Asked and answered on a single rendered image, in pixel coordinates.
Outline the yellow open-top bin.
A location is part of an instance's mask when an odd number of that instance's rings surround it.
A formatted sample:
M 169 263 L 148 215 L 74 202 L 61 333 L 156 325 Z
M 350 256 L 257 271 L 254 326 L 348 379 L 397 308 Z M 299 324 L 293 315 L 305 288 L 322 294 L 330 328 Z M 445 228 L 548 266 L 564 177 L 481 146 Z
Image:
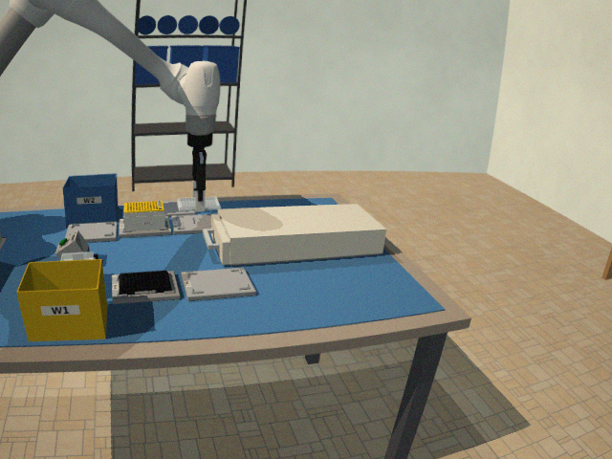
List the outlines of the yellow open-top bin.
M 29 262 L 17 296 L 28 341 L 106 339 L 102 259 Z

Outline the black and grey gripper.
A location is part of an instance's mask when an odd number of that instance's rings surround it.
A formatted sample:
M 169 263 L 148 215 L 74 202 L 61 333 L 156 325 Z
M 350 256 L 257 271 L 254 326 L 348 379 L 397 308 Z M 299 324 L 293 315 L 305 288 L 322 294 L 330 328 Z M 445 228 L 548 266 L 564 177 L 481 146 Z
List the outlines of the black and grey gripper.
M 205 147 L 212 145 L 212 133 L 203 136 L 187 134 L 187 145 L 193 147 L 192 197 L 195 197 L 195 211 L 205 211 L 206 159 Z M 197 147 L 197 148 L 196 148 Z M 196 153 L 193 153 L 196 152 Z

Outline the blue open-top bin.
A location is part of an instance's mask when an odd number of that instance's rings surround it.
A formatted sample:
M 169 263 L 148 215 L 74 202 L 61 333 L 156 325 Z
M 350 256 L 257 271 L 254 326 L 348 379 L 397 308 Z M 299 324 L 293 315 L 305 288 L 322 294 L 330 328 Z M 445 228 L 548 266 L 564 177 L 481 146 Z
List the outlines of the blue open-top bin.
M 66 224 L 117 221 L 116 177 L 117 173 L 69 176 L 63 187 Z

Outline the blue bench mat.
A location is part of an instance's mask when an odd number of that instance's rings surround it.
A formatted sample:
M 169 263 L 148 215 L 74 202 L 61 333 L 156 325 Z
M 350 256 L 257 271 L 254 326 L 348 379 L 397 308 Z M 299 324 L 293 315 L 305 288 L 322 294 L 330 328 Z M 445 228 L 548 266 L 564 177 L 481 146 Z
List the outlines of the blue bench mat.
M 102 259 L 106 339 L 28 341 L 17 290 L 29 262 L 60 261 L 65 208 L 0 212 L 0 347 L 219 339 L 410 317 L 446 309 L 385 249 L 381 255 L 222 265 L 202 233 L 88 242 Z M 256 295 L 188 301 L 181 272 L 244 268 Z M 112 275 L 174 271 L 181 299 L 113 304 Z

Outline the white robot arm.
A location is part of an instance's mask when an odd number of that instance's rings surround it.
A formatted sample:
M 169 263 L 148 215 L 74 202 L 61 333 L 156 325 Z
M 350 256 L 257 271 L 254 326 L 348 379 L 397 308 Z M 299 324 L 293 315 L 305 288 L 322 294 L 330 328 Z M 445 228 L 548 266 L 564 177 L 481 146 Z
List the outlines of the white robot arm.
M 203 136 L 215 131 L 220 98 L 217 65 L 196 61 L 188 68 L 164 61 L 98 0 L 10 0 L 0 20 L 0 76 L 34 29 L 54 14 L 105 38 L 152 74 L 160 89 L 186 108 L 186 132 Z

